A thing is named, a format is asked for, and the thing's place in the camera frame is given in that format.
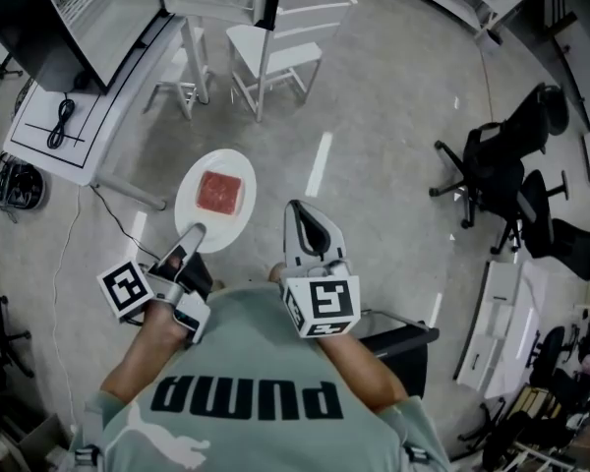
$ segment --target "white table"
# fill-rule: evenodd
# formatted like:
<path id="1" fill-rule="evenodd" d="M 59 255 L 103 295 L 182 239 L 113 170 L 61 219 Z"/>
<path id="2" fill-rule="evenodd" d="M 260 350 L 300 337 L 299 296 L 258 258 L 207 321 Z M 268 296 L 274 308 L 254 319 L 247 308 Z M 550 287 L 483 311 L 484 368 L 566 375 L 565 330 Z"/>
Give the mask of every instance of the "white table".
<path id="1" fill-rule="evenodd" d="M 33 84 L 11 125 L 4 150 L 81 186 L 104 185 L 150 207 L 165 209 L 165 201 L 114 176 L 112 171 L 122 151 L 118 144 L 136 134 L 135 123 L 142 108 L 182 45 L 181 35 L 186 35 L 187 29 L 185 18 L 157 18 L 142 37 L 146 48 L 130 53 L 108 94 L 71 93 L 76 110 L 66 124 L 66 140 L 58 149 L 48 148 L 46 139 L 57 124 L 57 109 L 64 94 L 46 92 Z M 192 63 L 194 47 L 185 42 L 184 46 Z M 206 91 L 202 89 L 198 95 L 207 101 Z M 112 142 L 114 150 L 110 151 Z"/>
<path id="2" fill-rule="evenodd" d="M 456 378 L 485 398 L 519 388 L 540 324 L 546 272 L 491 262 L 480 308 Z"/>

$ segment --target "puma logo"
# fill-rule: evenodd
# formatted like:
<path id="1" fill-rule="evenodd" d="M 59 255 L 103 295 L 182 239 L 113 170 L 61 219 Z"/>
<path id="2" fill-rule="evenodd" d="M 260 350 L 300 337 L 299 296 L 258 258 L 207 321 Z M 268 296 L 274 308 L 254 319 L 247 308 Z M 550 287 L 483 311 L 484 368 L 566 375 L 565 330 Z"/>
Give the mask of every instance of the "puma logo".
<path id="1" fill-rule="evenodd" d="M 105 449 L 105 454 L 127 432 L 134 431 L 145 436 L 160 453 L 186 470 L 194 470 L 206 461 L 206 457 L 196 449 L 208 449 L 208 441 L 199 442 L 186 436 L 173 437 L 165 428 L 143 421 L 140 415 L 140 406 L 137 402 L 132 402 L 129 407 L 127 426 L 116 436 L 116 439 L 109 443 Z"/>

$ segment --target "hand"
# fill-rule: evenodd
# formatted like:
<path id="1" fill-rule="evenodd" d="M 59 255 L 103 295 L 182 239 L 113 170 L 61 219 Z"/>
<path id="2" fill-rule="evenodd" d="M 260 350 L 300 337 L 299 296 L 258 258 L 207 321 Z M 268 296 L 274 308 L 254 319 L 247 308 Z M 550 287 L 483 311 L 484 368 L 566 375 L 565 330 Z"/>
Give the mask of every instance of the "hand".
<path id="1" fill-rule="evenodd" d="M 181 346 L 188 336 L 188 329 L 175 322 L 172 306 L 150 301 L 145 309 L 145 321 L 140 334 L 155 343 Z"/>

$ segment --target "food on plate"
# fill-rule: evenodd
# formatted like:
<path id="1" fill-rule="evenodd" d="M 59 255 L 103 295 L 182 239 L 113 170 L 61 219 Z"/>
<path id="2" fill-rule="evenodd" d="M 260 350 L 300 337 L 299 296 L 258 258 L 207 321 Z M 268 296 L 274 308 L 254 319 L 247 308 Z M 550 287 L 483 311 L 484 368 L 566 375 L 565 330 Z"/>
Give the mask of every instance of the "food on plate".
<path id="1" fill-rule="evenodd" d="M 231 215 L 236 209 L 236 201 L 242 180 L 238 177 L 206 171 L 201 179 L 197 193 L 199 208 Z"/>

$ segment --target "concrete floor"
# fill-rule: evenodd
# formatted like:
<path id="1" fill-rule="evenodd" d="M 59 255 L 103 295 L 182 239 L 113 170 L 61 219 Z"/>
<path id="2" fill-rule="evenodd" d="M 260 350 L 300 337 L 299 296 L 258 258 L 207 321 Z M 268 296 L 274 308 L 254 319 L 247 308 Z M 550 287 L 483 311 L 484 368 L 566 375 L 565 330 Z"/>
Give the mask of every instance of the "concrete floor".
<path id="1" fill-rule="evenodd" d="M 281 0 L 280 5 L 288 9 L 335 1 L 341 0 Z M 265 279 L 280 260 L 284 206 L 290 199 L 304 198 L 320 138 L 332 132 L 324 180 L 312 203 L 343 229 L 349 257 L 361 277 L 363 301 L 428 320 L 437 294 L 443 294 L 437 322 L 442 336 L 430 348 L 425 402 L 446 448 L 455 452 L 456 434 L 477 421 L 481 398 L 458 386 L 452 373 L 489 247 L 502 223 L 483 214 L 474 229 L 464 231 L 459 227 L 462 202 L 451 195 L 432 200 L 427 191 L 452 177 L 451 165 L 433 149 L 434 141 L 461 149 L 468 131 L 490 120 L 486 78 L 472 32 L 441 9 L 426 0 L 358 1 L 326 49 L 308 103 L 298 102 L 287 86 L 277 86 L 265 97 L 262 124 L 254 122 L 241 100 L 232 102 L 226 26 L 207 22 L 209 64 L 215 73 L 210 104 L 196 105 L 188 122 L 172 94 L 159 94 L 117 173 L 172 205 L 184 174 L 200 156 L 216 148 L 235 148 L 247 155 L 258 180 L 250 223 L 230 247 L 206 257 L 212 275 L 234 286 Z M 506 117 L 538 82 L 550 80 L 506 31 L 504 46 L 486 58 L 486 66 L 496 120 Z M 0 149 L 22 83 L 0 84 Z M 551 138 L 547 154 L 529 156 L 525 166 L 528 171 L 541 169 L 549 185 L 565 169 L 571 200 L 554 198 L 554 216 L 590 229 L 581 127 L 573 117 L 565 134 Z M 33 337 L 23 351 L 35 370 L 34 383 L 14 373 L 15 390 L 57 412 L 68 426 L 70 401 L 52 341 L 52 276 L 77 211 L 78 194 L 81 214 L 57 278 L 56 308 L 56 337 L 77 419 L 84 401 L 136 333 L 112 320 L 95 277 L 136 249 L 90 189 L 79 192 L 57 178 L 49 182 L 44 209 L 20 214 L 17 224 L 0 211 L 0 294 L 11 300 L 12 326 L 29 328 Z M 163 253 L 174 241 L 172 207 L 152 211 L 100 191 L 125 227 L 152 251 Z M 143 230 L 139 227 L 144 219 Z M 571 305 L 582 291 L 582 284 L 557 263 L 547 262 L 546 267 L 553 273 L 543 329 L 567 324 Z"/>

